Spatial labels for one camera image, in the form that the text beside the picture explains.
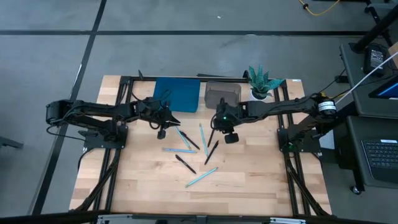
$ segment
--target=white pot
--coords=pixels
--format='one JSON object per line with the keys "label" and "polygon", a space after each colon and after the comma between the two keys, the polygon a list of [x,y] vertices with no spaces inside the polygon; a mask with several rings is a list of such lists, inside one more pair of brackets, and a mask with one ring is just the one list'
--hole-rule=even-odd
{"label": "white pot", "polygon": [[259,100],[259,99],[257,99],[256,97],[253,96],[253,91],[250,90],[250,100],[249,101],[263,101],[263,102],[265,102],[268,98],[269,98],[269,96],[266,96],[264,99]]}

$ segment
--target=green leaf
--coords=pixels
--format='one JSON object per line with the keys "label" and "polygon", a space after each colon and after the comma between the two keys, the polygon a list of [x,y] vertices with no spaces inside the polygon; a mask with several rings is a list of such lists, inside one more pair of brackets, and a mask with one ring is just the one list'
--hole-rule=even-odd
{"label": "green leaf", "polygon": [[268,83],[268,90],[273,90],[278,88],[278,86],[283,82],[283,79],[274,79]]}
{"label": "green leaf", "polygon": [[256,78],[256,86],[258,89],[263,88],[263,86],[265,85],[263,76],[264,75],[262,74],[262,65],[260,65]]}
{"label": "green leaf", "polygon": [[268,83],[268,76],[269,76],[269,71],[264,74],[264,82]]}
{"label": "green leaf", "polygon": [[257,93],[257,95],[265,98],[266,96],[269,96],[269,93],[265,92],[265,93]]}
{"label": "green leaf", "polygon": [[257,88],[258,93],[266,93],[267,91],[268,91],[267,88],[265,88],[264,86]]}
{"label": "green leaf", "polygon": [[252,66],[249,66],[250,85],[256,87],[256,72]]}

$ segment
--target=caster wheel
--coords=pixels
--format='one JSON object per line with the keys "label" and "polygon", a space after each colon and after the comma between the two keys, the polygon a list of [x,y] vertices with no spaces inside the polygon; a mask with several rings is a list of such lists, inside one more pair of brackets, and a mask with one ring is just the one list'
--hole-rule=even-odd
{"label": "caster wheel", "polygon": [[359,191],[355,186],[350,187],[349,189],[352,191],[352,193],[354,193],[354,194],[356,194],[356,195],[360,195],[360,194],[362,193],[362,192]]}

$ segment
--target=succulent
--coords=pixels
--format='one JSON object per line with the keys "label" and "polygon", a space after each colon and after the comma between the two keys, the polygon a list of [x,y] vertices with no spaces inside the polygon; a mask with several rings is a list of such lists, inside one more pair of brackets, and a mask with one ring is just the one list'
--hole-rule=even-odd
{"label": "succulent", "polygon": [[259,66],[257,74],[253,67],[249,66],[249,83],[253,87],[251,90],[254,95],[257,95],[260,98],[272,96],[268,91],[277,88],[284,81],[283,79],[268,80],[268,75],[269,72],[262,74],[262,65]]}

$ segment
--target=light blue pen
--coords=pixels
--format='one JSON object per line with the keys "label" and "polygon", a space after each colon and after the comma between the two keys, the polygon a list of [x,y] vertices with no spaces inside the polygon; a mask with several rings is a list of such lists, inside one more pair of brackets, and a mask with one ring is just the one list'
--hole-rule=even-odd
{"label": "light blue pen", "polygon": [[200,177],[196,178],[195,180],[189,182],[189,183],[185,186],[185,188],[191,186],[192,184],[198,182],[199,180],[202,180],[202,178],[206,177],[207,175],[211,174],[212,172],[216,171],[217,169],[218,169],[218,167],[212,169],[211,171],[207,172],[206,174],[203,174],[203,175],[201,175]]}
{"label": "light blue pen", "polygon": [[163,151],[167,152],[187,152],[187,153],[197,153],[194,150],[186,150],[186,149],[171,149],[171,148],[163,148]]}
{"label": "light blue pen", "polygon": [[199,123],[199,128],[200,128],[200,134],[201,134],[201,140],[203,141],[203,147],[205,148],[205,154],[207,154],[207,145],[206,145],[206,140],[205,140],[205,134],[203,134],[203,128],[201,127],[201,123]]}
{"label": "light blue pen", "polygon": [[192,149],[191,146],[189,145],[189,143],[187,142],[187,140],[184,138],[184,136],[182,136],[180,130],[178,129],[178,127],[174,126],[175,130],[177,131],[178,135],[182,138],[182,140],[184,141],[184,143],[187,145],[187,147],[189,149]]}

